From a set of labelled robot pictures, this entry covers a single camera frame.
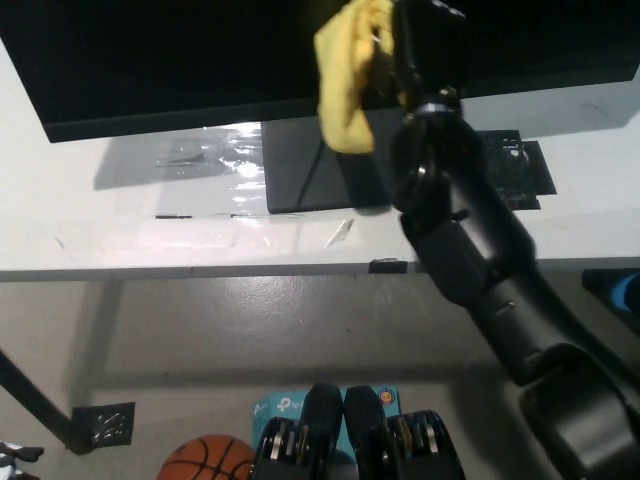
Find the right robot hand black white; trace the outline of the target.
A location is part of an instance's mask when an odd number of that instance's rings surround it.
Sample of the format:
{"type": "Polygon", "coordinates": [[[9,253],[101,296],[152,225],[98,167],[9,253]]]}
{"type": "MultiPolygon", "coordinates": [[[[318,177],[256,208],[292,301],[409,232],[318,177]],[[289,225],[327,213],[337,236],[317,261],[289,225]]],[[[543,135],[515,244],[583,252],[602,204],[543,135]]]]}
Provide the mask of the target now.
{"type": "Polygon", "coordinates": [[[382,47],[382,29],[373,30],[372,88],[393,93],[408,112],[462,114],[470,34],[466,16],[443,1],[394,1],[390,15],[393,45],[382,47]]]}

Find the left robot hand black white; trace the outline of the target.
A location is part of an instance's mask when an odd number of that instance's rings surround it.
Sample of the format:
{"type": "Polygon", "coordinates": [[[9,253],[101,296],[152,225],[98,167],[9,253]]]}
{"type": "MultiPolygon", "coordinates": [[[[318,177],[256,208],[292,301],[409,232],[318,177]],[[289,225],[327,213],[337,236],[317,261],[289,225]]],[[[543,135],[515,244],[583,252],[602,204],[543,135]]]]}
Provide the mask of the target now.
{"type": "Polygon", "coordinates": [[[34,463],[43,455],[43,447],[21,446],[9,442],[1,442],[1,473],[9,474],[16,469],[16,462],[34,463]]]}

